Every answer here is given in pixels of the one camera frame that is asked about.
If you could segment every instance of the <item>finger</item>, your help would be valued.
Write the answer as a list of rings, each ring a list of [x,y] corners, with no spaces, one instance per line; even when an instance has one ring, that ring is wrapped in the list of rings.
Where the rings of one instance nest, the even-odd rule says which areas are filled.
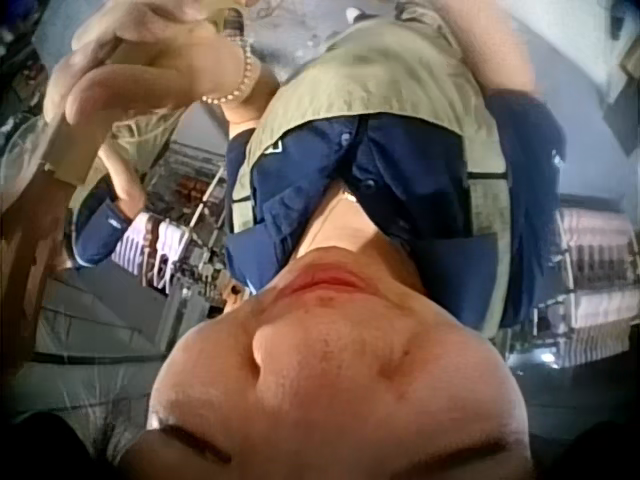
[[[101,9],[76,32],[72,48],[94,41],[98,37],[117,36],[132,42],[157,42],[173,38],[184,31],[186,19],[196,15],[176,16],[175,10],[151,3],[116,2]]]
[[[44,99],[45,120],[64,109],[67,97],[80,79],[104,64],[115,53],[121,41],[117,38],[97,40],[67,55],[51,74]]]
[[[73,125],[104,112],[117,112],[123,118],[130,111],[185,107],[196,100],[189,84],[175,70],[105,65],[75,85],[66,104],[67,120]]]

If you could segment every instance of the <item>lips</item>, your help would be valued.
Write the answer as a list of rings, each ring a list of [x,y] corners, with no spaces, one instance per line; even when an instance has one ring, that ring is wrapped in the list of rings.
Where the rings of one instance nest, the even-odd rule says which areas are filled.
[[[279,292],[278,298],[289,298],[316,291],[369,295],[376,293],[372,285],[343,266],[316,264],[309,265],[298,273]]]

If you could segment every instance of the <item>woman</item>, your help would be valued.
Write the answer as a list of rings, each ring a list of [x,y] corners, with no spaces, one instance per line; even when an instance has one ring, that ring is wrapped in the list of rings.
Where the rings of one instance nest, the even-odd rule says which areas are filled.
[[[156,380],[134,478],[521,478],[522,396],[485,337],[527,314],[562,134],[494,0],[404,2],[279,89],[200,3],[112,2],[47,108],[229,121],[229,268],[256,295]],[[120,37],[152,65],[93,69]]]

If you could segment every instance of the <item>pearl bracelet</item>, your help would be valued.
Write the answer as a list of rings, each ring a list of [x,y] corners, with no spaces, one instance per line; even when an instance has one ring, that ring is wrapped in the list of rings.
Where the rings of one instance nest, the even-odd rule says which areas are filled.
[[[214,98],[209,95],[203,95],[202,101],[210,105],[221,105],[233,100],[237,100],[240,95],[245,93],[245,90],[247,89],[249,82],[251,81],[251,77],[253,74],[253,58],[251,57],[251,46],[249,45],[249,41],[244,37],[239,37],[235,40],[232,39],[232,41],[237,43],[242,48],[242,54],[244,56],[242,80],[240,81],[240,85],[238,85],[238,88],[236,88],[229,95],[224,95],[218,98]]]

